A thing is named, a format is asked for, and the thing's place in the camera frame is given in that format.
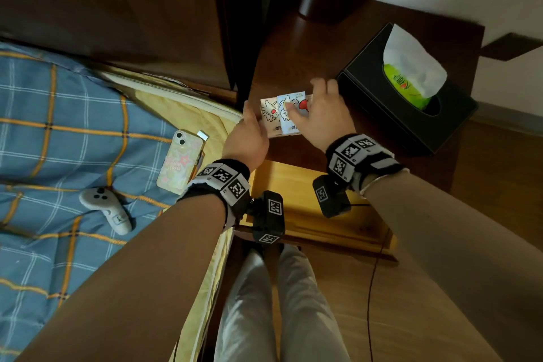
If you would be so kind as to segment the person's left hand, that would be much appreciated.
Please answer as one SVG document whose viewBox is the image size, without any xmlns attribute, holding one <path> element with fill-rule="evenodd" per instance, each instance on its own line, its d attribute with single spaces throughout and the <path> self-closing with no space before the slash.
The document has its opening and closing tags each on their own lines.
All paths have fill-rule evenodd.
<svg viewBox="0 0 543 362">
<path fill-rule="evenodd" d="M 221 157 L 243 163 L 252 173 L 266 159 L 268 149 L 269 139 L 261 118 L 244 121 L 242 113 L 242 119 L 225 141 Z"/>
</svg>

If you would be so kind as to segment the pale blue cartoon packet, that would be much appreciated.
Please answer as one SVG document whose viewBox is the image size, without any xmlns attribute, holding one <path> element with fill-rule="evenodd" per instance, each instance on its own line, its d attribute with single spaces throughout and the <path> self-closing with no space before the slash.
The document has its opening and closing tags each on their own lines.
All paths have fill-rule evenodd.
<svg viewBox="0 0 543 362">
<path fill-rule="evenodd" d="M 285 108 L 285 104 L 291 103 L 299 111 L 299 113 L 306 117 L 308 116 L 308 100 L 305 92 L 293 92 L 286 95 L 277 96 L 277 111 L 278 119 L 280 122 L 282 135 L 299 134 L 299 130 L 296 128 L 293 121 L 288 116 L 288 111 Z"/>
</svg>

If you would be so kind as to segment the white cartoon print packet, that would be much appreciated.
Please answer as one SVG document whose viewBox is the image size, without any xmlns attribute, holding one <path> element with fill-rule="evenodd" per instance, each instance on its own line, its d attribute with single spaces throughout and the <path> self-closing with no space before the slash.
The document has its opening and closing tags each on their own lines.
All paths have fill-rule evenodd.
<svg viewBox="0 0 543 362">
<path fill-rule="evenodd" d="M 269 139 L 287 137 L 298 132 L 287 129 L 285 132 L 282 129 L 282 114 L 277 97 L 260 99 L 261 116 L 266 127 Z"/>
</svg>

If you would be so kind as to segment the person's left forearm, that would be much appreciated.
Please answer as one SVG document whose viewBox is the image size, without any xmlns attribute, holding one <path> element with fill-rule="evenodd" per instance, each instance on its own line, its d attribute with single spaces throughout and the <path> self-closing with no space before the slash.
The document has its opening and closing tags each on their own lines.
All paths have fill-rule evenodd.
<svg viewBox="0 0 543 362">
<path fill-rule="evenodd" d="M 168 362 L 225 218 L 214 194 L 178 201 L 91 275 L 16 362 Z"/>
</svg>

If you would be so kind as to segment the person's right forearm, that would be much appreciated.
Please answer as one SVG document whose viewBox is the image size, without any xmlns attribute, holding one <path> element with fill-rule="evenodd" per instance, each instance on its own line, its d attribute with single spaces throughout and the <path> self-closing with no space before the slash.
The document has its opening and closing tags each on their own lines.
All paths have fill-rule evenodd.
<svg viewBox="0 0 543 362">
<path fill-rule="evenodd" d="M 503 361 L 543 362 L 542 251 L 407 171 L 361 194 Z"/>
</svg>

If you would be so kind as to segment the yellow bed sheet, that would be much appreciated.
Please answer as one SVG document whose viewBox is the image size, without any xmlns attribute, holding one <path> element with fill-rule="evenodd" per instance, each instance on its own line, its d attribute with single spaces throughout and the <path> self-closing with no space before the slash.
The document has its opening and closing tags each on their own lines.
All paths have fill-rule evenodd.
<svg viewBox="0 0 543 362">
<path fill-rule="evenodd" d="M 208 139 L 203 148 L 203 165 L 221 156 L 229 132 L 241 119 L 238 111 L 159 77 L 118 68 L 98 70 L 97 74 L 138 105 L 154 112 L 176 128 L 205 133 Z M 233 230 L 220 236 L 169 362 L 198 362 L 221 290 L 233 237 Z"/>
</svg>

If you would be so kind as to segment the black tissue box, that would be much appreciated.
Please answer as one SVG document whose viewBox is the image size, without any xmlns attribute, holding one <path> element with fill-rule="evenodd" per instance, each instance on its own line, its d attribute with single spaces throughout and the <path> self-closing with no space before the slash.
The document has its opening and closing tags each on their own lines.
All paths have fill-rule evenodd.
<svg viewBox="0 0 543 362">
<path fill-rule="evenodd" d="M 477 110 L 477 102 L 447 77 L 424 111 L 407 102 L 383 70 L 387 23 L 339 73 L 340 94 L 371 115 L 393 140 L 417 156 L 435 154 Z"/>
</svg>

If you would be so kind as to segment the dark wooden nightstand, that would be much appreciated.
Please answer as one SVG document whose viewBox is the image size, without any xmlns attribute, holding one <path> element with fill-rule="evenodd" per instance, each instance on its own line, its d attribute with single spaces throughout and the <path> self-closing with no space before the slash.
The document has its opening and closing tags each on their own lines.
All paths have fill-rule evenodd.
<svg viewBox="0 0 543 362">
<path fill-rule="evenodd" d="M 271 28 L 261 48 L 249 94 L 249 103 L 258 117 L 262 98 L 296 91 L 311 93 L 310 79 L 336 78 L 388 22 L 415 36 L 442 64 L 452 81 L 471 94 L 484 36 L 484 26 L 475 22 L 375 0 L 356 0 L 352 13 L 335 24 L 311 22 L 295 10 L 275 4 L 270 7 L 268 22 Z M 416 157 L 401 146 L 388 127 L 360 106 L 348 107 L 358 133 L 377 139 L 411 173 L 450 193 L 460 147 L 458 131 L 436 156 Z M 324 172 L 325 157 L 312 149 L 301 135 L 274 138 L 268 160 Z"/>
</svg>

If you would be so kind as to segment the green tissue pack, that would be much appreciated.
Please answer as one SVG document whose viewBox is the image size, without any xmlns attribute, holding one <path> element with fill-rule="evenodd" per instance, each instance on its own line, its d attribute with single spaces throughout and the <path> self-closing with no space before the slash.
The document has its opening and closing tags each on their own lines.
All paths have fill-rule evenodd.
<svg viewBox="0 0 543 362">
<path fill-rule="evenodd" d="M 425 98 L 421 92 L 411 83 L 405 75 L 391 64 L 383 65 L 384 74 L 391 85 L 399 94 L 412 106 L 420 111 L 424 111 L 431 101 L 431 98 Z"/>
</svg>

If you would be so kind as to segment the black marker wristband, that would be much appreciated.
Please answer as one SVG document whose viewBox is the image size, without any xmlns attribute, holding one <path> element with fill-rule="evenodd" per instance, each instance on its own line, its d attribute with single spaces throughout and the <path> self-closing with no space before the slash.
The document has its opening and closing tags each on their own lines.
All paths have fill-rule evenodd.
<svg viewBox="0 0 543 362">
<path fill-rule="evenodd" d="M 366 134 L 348 134 L 326 150 L 327 173 L 338 190 L 349 189 L 361 197 L 373 182 L 410 170 L 394 153 Z"/>
<path fill-rule="evenodd" d="M 238 160 L 217 160 L 203 167 L 187 184 L 177 201 L 216 195 L 221 199 L 226 217 L 223 230 L 228 230 L 246 214 L 251 202 L 248 167 Z"/>
</svg>

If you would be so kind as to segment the phone in patterned case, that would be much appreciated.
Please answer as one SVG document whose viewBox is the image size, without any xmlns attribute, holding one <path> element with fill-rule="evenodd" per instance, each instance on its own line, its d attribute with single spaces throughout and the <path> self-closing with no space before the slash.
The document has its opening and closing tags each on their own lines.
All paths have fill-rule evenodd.
<svg viewBox="0 0 543 362">
<path fill-rule="evenodd" d="M 195 175 L 204 144 L 200 135 L 177 130 L 173 134 L 156 185 L 180 195 Z"/>
</svg>

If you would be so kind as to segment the light wooden drawer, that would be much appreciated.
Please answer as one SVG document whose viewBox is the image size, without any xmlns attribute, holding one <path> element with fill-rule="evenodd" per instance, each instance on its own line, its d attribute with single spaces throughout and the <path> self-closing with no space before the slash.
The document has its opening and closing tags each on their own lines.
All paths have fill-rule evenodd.
<svg viewBox="0 0 543 362">
<path fill-rule="evenodd" d="M 324 217 L 312 187 L 321 174 L 269 160 L 251 174 L 252 197 L 270 190 L 283 198 L 286 233 L 280 242 L 353 257 L 380 257 L 396 265 L 397 238 L 366 199 L 348 191 L 351 211 L 331 219 Z"/>
</svg>

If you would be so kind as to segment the dark wooden headboard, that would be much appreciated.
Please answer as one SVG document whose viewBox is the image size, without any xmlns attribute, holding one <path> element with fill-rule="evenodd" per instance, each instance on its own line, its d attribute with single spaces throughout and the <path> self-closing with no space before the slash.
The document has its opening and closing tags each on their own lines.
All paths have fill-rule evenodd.
<svg viewBox="0 0 543 362">
<path fill-rule="evenodd" d="M 0 36 L 232 88 L 216 0 L 0 0 Z"/>
</svg>

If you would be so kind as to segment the person's leg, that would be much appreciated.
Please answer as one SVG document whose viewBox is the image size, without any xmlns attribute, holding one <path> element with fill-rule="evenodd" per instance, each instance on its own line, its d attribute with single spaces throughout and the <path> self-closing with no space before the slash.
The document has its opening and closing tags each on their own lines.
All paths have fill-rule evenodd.
<svg viewBox="0 0 543 362">
<path fill-rule="evenodd" d="M 263 251 L 252 243 L 244 249 L 221 313 L 214 362 L 277 362 L 272 284 Z"/>
<path fill-rule="evenodd" d="M 307 256 L 283 245 L 277 265 L 281 362 L 351 362 Z"/>
</svg>

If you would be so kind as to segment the person's left leg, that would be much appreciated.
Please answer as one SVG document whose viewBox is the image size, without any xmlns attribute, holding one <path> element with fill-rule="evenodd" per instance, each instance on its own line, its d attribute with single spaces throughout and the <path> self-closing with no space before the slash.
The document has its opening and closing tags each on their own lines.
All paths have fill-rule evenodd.
<svg viewBox="0 0 543 362">
<path fill-rule="evenodd" d="M 277 362 L 272 284 L 263 251 L 252 243 L 244 249 L 221 313 L 214 362 Z"/>
</svg>

